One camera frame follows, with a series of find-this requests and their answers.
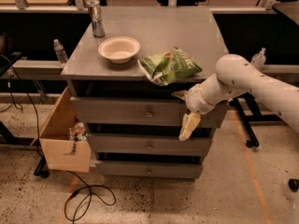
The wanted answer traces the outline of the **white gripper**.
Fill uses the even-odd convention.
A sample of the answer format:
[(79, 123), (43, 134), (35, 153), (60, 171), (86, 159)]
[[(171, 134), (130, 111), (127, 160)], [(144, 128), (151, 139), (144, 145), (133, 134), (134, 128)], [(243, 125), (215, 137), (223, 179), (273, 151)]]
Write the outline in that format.
[(205, 100), (199, 84), (194, 85), (188, 91), (174, 91), (171, 95), (185, 101), (187, 108), (191, 111), (190, 114), (183, 116), (182, 127), (178, 137), (180, 141), (186, 141), (199, 125), (201, 121), (200, 115), (207, 114), (215, 106)]

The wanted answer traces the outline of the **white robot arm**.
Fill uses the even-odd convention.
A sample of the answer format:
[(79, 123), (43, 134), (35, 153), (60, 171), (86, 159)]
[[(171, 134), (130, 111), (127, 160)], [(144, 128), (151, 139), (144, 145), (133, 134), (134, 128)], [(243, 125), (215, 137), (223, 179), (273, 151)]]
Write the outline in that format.
[(201, 117), (216, 104), (246, 92), (299, 132), (299, 88), (264, 75), (242, 56), (228, 54), (217, 61), (211, 77), (187, 91), (173, 93), (191, 111), (183, 117), (178, 139), (188, 140)]

